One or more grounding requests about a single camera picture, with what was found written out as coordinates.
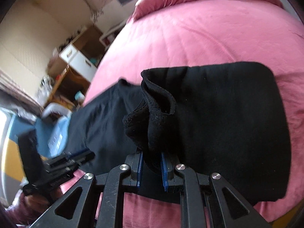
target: pink bed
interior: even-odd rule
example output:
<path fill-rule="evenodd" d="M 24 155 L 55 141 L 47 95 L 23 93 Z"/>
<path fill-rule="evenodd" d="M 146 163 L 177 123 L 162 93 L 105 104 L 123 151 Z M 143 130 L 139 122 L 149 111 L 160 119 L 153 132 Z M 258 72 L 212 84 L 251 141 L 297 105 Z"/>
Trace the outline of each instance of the pink bed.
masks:
<path fill-rule="evenodd" d="M 139 0 L 104 56 L 85 102 L 119 78 L 140 84 L 144 69 L 236 61 L 268 66 L 286 111 L 292 144 L 287 193 L 255 206 L 273 221 L 304 198 L 304 26 L 279 0 Z M 180 227 L 177 204 L 125 194 L 124 205 L 124 227 Z"/>

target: cabinet drawer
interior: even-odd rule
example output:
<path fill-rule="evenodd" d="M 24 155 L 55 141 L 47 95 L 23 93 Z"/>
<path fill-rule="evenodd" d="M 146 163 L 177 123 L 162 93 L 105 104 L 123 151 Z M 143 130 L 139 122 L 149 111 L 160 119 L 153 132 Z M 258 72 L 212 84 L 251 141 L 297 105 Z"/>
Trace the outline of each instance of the cabinet drawer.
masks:
<path fill-rule="evenodd" d="M 97 70 L 80 51 L 73 57 L 69 65 L 89 82 L 92 81 Z"/>
<path fill-rule="evenodd" d="M 75 56 L 75 54 L 78 52 L 78 50 L 72 45 L 69 44 L 65 49 L 60 53 L 60 58 L 65 60 L 67 63 L 70 63 L 72 58 Z"/>

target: maroon fabric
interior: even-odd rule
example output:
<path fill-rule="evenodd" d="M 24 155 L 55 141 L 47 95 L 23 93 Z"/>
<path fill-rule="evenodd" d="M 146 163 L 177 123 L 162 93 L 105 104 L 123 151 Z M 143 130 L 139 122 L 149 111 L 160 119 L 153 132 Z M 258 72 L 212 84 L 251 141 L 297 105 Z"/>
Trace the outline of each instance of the maroon fabric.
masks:
<path fill-rule="evenodd" d="M 26 205 L 25 195 L 20 190 L 17 193 L 13 204 L 5 211 L 5 214 L 0 212 L 0 221 L 5 218 L 4 216 L 7 216 L 7 218 L 10 219 L 11 224 L 31 225 L 37 218 L 40 217 L 40 215 L 41 213 L 32 210 Z M 5 228 L 16 227 L 11 226 L 11 224 L 8 222 L 4 222 L 4 224 Z"/>
<path fill-rule="evenodd" d="M 17 228 L 17 226 L 11 221 L 11 219 L 6 214 L 6 211 L 2 204 L 0 203 L 0 224 L 3 228 Z"/>

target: black cloth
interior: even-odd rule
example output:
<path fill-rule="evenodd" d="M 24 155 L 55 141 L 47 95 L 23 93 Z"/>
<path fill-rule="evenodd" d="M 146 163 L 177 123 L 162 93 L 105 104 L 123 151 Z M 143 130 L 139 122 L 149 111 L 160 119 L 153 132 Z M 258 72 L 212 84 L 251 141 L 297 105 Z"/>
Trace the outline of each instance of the black cloth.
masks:
<path fill-rule="evenodd" d="M 85 107 L 74 112 L 68 128 L 64 151 L 78 152 L 89 148 L 95 159 L 81 166 L 95 175 L 109 172 L 136 152 L 136 145 L 125 135 L 123 118 L 142 100 L 141 87 L 119 80 Z M 167 194 L 162 177 L 143 165 L 139 195 L 170 203 L 179 203 L 178 194 Z"/>
<path fill-rule="evenodd" d="M 220 173 L 252 204 L 284 197 L 290 139 L 267 67 L 160 68 L 142 77 L 141 88 L 121 80 L 72 115 L 65 151 L 88 147 L 96 154 L 82 170 L 108 172 L 137 146 L 146 163 L 143 196 L 178 202 L 164 193 L 160 177 L 159 154 L 169 151 L 199 173 Z"/>

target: white wall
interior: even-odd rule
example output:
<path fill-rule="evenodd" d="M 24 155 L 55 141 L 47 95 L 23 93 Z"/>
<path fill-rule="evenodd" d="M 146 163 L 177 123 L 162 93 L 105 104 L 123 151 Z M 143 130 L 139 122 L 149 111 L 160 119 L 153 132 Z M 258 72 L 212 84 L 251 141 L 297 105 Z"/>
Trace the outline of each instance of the white wall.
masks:
<path fill-rule="evenodd" d="M 34 96 L 52 50 L 70 33 L 32 0 L 17 0 L 0 24 L 0 69 Z"/>
<path fill-rule="evenodd" d="M 103 8 L 102 14 L 95 25 L 102 31 L 106 32 L 111 27 L 119 24 L 129 18 L 135 9 L 135 3 L 138 0 L 132 0 L 122 6 L 118 0 L 113 0 Z"/>
<path fill-rule="evenodd" d="M 104 8 L 104 14 L 95 24 L 102 32 L 119 24 L 132 15 L 135 3 L 132 0 L 122 6 L 118 0 L 112 0 Z M 37 0 L 38 5 L 70 33 L 75 32 L 82 25 L 91 24 L 91 12 L 84 0 Z"/>
<path fill-rule="evenodd" d="M 37 0 L 38 5 L 71 34 L 91 24 L 91 12 L 84 0 Z"/>

